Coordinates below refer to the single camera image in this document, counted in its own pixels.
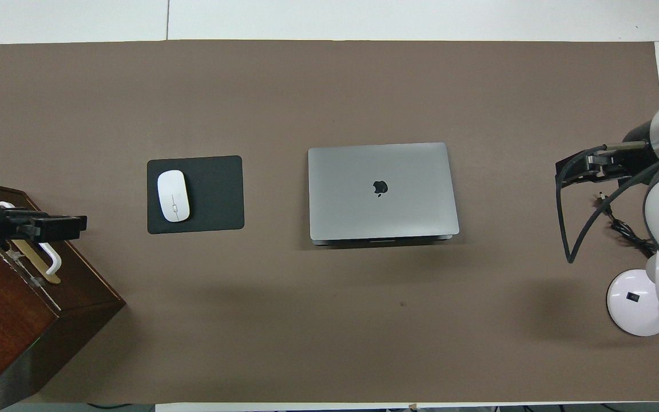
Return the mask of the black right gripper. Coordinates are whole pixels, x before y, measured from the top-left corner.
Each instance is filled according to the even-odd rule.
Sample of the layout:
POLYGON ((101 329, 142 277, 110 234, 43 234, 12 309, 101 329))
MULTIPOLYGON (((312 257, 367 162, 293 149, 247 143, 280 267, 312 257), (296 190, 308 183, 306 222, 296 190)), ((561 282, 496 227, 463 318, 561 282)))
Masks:
POLYGON ((599 167, 589 162, 596 153, 597 162, 606 179, 628 179, 659 161, 650 143, 650 123, 633 128, 623 139, 623 143, 643 142, 643 148, 610 149, 597 153, 597 150, 583 150, 557 162, 557 183, 578 184, 596 182, 599 167))

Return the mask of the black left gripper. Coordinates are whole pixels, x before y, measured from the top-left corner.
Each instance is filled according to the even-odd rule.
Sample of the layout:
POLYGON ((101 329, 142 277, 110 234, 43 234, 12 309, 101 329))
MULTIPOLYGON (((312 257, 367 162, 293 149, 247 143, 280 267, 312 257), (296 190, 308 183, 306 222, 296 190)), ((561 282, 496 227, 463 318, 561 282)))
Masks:
MULTIPOLYGON (((44 213, 24 211, 24 209, 0 208, 0 248, 8 240, 31 240, 36 243, 48 241, 45 231, 35 224, 36 218, 44 213)), ((87 216, 53 216, 49 221, 49 235, 53 240, 75 240, 87 230, 87 216)))

